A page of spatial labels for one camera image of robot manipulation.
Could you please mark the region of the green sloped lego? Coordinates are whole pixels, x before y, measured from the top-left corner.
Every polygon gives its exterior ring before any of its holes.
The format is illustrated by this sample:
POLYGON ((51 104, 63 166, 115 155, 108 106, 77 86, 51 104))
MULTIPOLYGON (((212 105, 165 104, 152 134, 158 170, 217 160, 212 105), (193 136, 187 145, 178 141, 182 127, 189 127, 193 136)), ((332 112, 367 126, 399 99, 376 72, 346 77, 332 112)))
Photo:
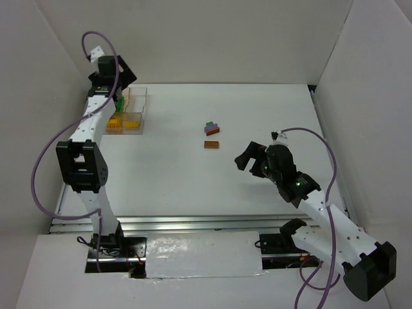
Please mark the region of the green sloped lego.
POLYGON ((121 113, 121 112, 123 112, 123 110, 124 110, 124 102, 125 102, 125 98, 124 98, 124 96, 122 96, 122 97, 117 101, 116 110, 115 110, 116 113, 121 113))

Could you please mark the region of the yellow orange rounded lego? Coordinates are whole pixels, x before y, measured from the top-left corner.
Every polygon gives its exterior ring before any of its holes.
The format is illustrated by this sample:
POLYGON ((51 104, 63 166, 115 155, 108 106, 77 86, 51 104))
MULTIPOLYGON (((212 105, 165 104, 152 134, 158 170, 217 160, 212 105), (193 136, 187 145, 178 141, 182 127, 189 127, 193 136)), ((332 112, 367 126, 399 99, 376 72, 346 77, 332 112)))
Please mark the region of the yellow orange rounded lego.
POLYGON ((122 128, 122 120, 121 119, 110 119, 106 126, 106 131, 120 131, 122 128))

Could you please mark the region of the yellow rectangular lego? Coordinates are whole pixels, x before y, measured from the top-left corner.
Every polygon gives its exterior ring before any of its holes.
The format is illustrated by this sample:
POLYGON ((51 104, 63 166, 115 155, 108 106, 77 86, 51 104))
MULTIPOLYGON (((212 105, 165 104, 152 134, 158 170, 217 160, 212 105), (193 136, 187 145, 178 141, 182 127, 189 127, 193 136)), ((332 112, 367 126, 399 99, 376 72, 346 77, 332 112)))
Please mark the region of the yellow rectangular lego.
POLYGON ((126 129, 138 129, 140 127, 139 121, 125 120, 123 121, 123 127, 126 129))

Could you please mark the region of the purple brown green lego stack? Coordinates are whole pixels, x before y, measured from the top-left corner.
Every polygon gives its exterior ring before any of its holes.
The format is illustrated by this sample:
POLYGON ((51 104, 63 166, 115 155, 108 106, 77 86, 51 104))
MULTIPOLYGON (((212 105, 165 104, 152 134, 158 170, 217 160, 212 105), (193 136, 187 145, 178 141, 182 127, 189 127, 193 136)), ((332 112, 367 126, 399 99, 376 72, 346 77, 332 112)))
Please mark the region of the purple brown green lego stack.
POLYGON ((217 123, 214 123, 214 122, 207 122, 206 124, 205 124, 205 127, 204 127, 204 133, 207 135, 207 136, 209 136, 209 131, 213 131, 213 130, 216 130, 216 129, 219 129, 220 127, 219 127, 219 125, 217 124, 217 123))

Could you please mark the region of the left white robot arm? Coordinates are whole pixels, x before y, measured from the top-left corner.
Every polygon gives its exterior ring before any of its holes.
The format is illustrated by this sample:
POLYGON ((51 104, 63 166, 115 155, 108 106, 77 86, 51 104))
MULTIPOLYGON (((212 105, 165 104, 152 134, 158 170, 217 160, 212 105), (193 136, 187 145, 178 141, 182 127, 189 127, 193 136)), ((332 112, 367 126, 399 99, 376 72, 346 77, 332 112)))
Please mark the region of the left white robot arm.
POLYGON ((123 251, 124 233, 106 193, 109 169, 99 145, 122 91, 136 75, 121 56, 103 55, 95 60, 97 71, 89 76, 86 118, 69 140, 57 143, 56 153, 64 183, 78 194, 91 215, 91 244, 97 249, 123 251))

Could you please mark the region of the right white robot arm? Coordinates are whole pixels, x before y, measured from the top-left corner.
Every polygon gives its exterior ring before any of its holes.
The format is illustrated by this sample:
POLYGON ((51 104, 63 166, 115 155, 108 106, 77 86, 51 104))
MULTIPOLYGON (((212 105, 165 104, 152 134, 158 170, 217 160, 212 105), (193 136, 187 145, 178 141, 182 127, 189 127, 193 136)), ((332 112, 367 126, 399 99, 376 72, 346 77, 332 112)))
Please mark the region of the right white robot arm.
POLYGON ((275 142, 266 147, 249 143, 234 162, 241 171, 254 160, 250 173, 273 182, 280 196, 319 226, 301 220, 282 226, 281 233, 295 247, 333 266, 348 290, 361 301, 369 301, 396 277, 397 251, 388 241, 379 243, 326 201, 326 194, 309 175, 297 170, 289 148, 275 142))

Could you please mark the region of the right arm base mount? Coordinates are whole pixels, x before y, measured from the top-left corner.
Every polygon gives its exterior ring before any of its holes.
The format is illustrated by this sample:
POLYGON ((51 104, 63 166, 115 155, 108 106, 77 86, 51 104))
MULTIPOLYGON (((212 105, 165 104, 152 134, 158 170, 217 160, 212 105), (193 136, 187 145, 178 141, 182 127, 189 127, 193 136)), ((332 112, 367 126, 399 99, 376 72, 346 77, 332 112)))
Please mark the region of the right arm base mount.
POLYGON ((303 220, 292 219, 278 233, 259 235, 254 246, 260 249, 263 270, 299 268, 311 258, 309 252, 297 248, 292 240, 297 229, 306 226, 303 220))

